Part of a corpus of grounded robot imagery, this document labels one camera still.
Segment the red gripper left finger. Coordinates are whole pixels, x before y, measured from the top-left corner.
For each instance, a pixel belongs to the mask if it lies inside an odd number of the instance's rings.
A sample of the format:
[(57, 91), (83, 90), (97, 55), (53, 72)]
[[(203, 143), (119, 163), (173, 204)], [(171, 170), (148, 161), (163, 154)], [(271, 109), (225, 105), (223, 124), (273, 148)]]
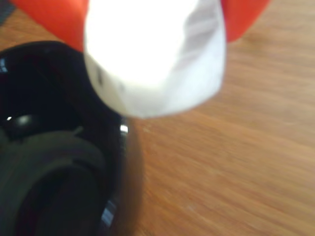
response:
[(68, 46), (83, 50), (88, 0), (13, 0), (12, 3)]

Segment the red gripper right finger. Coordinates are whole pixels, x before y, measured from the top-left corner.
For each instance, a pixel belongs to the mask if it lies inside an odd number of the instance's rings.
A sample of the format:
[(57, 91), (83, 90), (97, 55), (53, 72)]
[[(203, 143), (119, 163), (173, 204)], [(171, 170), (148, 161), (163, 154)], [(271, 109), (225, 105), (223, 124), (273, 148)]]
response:
[(269, 0), (221, 0), (227, 42), (239, 39), (255, 22)]

